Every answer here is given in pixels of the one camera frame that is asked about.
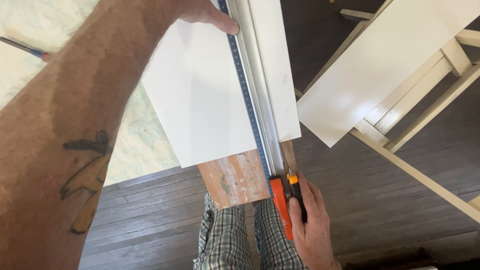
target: orange handle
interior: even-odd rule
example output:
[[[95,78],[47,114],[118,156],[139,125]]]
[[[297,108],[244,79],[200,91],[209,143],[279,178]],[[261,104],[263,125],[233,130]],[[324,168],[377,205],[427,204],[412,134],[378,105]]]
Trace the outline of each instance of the orange handle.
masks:
[[[285,193],[283,192],[282,179],[272,179],[270,180],[270,185],[273,191],[273,202],[278,209],[278,213],[280,213],[280,218],[282,219],[282,224],[283,228],[285,229],[287,239],[293,240],[292,221],[290,220],[290,215],[288,214],[287,200],[285,199]]]

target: white panel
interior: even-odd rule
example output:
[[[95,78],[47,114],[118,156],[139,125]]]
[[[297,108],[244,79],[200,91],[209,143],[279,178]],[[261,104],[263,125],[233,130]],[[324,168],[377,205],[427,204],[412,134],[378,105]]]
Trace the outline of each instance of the white panel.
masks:
[[[280,142],[301,136],[280,0],[250,0]]]
[[[283,35],[271,37],[286,43],[281,30]],[[264,68],[272,80],[277,70],[287,76],[281,85],[272,82],[276,91],[271,92],[277,133],[287,140],[300,136],[300,124],[291,73],[285,73],[288,55],[286,50],[278,54],[287,62],[272,63],[266,56]],[[272,66],[277,69],[271,72]],[[256,148],[227,36],[214,26],[178,20],[160,42],[142,83],[182,167]]]
[[[480,14],[478,0],[395,0],[298,101],[300,121],[333,146]]]

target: finger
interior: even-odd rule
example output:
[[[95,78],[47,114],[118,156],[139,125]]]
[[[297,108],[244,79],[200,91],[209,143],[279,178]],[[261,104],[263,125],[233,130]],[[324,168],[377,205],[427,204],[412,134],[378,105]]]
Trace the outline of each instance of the finger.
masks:
[[[291,197],[288,201],[290,206],[290,219],[292,220],[293,238],[303,238],[305,236],[305,225],[301,221],[301,209],[298,200]]]
[[[325,209],[324,198],[322,196],[322,193],[320,192],[320,189],[318,189],[318,187],[308,181],[307,184],[313,194],[313,197],[315,198],[315,203],[317,204],[318,209]]]
[[[236,35],[240,31],[238,23],[236,23],[230,16],[216,9],[212,4],[211,11],[208,13],[208,23],[216,26],[220,31]]]
[[[305,210],[307,210],[308,217],[318,217],[319,211],[317,203],[315,202],[315,197],[308,187],[307,180],[301,172],[297,173],[299,183],[300,183],[300,192],[303,198],[303,204],[305,205]]]

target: leg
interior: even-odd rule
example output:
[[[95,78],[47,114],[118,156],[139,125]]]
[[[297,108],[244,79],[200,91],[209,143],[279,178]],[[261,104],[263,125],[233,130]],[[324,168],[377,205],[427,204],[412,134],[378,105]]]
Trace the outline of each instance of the leg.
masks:
[[[260,255],[260,269],[307,269],[293,241],[287,240],[272,199],[259,202],[255,208],[255,240]]]
[[[205,195],[205,215],[200,227],[198,259],[194,270],[252,270],[243,205],[217,210]]]

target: dark hardwood floor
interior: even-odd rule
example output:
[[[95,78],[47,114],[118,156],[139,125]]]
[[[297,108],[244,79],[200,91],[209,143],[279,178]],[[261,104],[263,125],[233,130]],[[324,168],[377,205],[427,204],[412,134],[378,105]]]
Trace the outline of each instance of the dark hardwood floor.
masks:
[[[355,27],[338,12],[375,12],[382,2],[282,0],[297,89],[305,88]],[[479,25],[470,28],[480,30]],[[455,79],[449,74],[387,137],[397,135]],[[480,195],[479,89],[476,81],[397,152],[465,201]],[[478,224],[417,180],[348,136],[328,148],[305,127],[302,134],[293,143],[298,167],[322,190],[335,254],[353,259],[368,250],[423,246],[440,261],[480,257]],[[80,269],[191,269],[205,193],[196,166],[105,187]],[[251,233],[252,211],[246,210]]]

